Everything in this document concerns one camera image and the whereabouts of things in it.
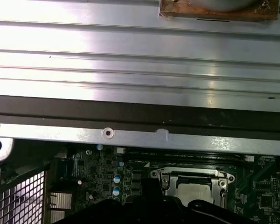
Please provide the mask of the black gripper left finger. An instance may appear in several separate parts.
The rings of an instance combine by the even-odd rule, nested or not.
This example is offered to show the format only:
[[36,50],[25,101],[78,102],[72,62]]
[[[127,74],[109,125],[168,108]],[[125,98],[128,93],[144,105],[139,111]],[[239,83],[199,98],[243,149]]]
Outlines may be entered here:
[[148,224],[152,217],[152,179],[141,180],[141,194],[125,204],[106,199],[59,221],[58,224]]

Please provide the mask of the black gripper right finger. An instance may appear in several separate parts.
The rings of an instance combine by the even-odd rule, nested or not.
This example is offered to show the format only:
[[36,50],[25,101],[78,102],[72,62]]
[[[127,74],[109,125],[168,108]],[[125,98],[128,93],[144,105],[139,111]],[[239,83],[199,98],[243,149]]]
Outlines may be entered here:
[[206,202],[194,200],[184,206],[175,196],[163,195],[160,181],[152,180],[153,224],[248,224],[250,219]]

